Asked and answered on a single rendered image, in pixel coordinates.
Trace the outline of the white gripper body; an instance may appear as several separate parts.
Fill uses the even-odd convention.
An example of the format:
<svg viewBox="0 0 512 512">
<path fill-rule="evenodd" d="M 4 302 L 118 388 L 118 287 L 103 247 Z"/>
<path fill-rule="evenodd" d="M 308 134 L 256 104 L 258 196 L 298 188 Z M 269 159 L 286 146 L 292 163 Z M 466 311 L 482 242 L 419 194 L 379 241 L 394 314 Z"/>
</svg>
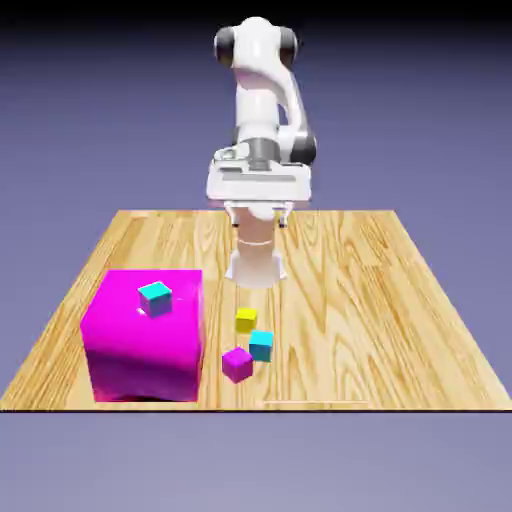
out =
<svg viewBox="0 0 512 512">
<path fill-rule="evenodd" d="M 213 161 L 206 195 L 216 202 L 307 202 L 311 198 L 311 169 L 271 161 L 269 170 L 255 171 L 245 160 Z"/>
</svg>

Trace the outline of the small yellow cube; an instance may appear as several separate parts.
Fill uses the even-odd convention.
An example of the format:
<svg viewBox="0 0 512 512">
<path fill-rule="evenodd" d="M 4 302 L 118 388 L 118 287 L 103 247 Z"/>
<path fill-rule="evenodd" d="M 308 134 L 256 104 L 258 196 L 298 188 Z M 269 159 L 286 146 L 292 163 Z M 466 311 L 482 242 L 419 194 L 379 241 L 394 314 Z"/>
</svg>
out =
<svg viewBox="0 0 512 512">
<path fill-rule="evenodd" d="M 238 308 L 235 316 L 235 328 L 237 333 L 250 333 L 256 328 L 257 310 L 254 308 Z"/>
</svg>

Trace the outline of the small cyan cube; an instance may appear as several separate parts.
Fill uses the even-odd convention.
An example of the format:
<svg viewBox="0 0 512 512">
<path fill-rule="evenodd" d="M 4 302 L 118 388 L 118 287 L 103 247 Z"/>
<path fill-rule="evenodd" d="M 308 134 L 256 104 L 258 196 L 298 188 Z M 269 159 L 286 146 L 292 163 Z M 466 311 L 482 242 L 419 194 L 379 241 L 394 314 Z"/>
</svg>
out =
<svg viewBox="0 0 512 512">
<path fill-rule="evenodd" d="M 253 330 L 249 339 L 249 353 L 254 361 L 270 362 L 274 334 L 270 331 Z"/>
<path fill-rule="evenodd" d="M 138 289 L 141 310 L 150 317 L 172 311 L 172 290 L 161 281 Z"/>
</svg>

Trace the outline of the small magenta cube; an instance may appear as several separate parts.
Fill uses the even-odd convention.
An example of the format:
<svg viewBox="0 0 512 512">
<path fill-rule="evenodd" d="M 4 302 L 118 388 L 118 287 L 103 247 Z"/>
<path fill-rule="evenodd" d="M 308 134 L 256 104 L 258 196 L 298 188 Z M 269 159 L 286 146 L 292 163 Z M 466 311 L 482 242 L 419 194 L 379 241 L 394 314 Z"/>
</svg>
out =
<svg viewBox="0 0 512 512">
<path fill-rule="evenodd" d="M 222 355 L 222 372 L 237 384 L 253 375 L 252 355 L 242 347 L 225 352 Z"/>
</svg>

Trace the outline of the large magenta box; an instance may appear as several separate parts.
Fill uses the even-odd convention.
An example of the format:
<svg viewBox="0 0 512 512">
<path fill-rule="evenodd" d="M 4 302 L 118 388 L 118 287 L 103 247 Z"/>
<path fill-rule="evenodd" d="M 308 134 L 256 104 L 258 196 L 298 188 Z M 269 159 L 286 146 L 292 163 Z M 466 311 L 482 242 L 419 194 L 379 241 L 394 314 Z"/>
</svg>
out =
<svg viewBox="0 0 512 512">
<path fill-rule="evenodd" d="M 140 311 L 139 289 L 161 282 L 172 310 Z M 198 400 L 206 341 L 200 269 L 111 269 L 80 324 L 97 402 Z"/>
</svg>

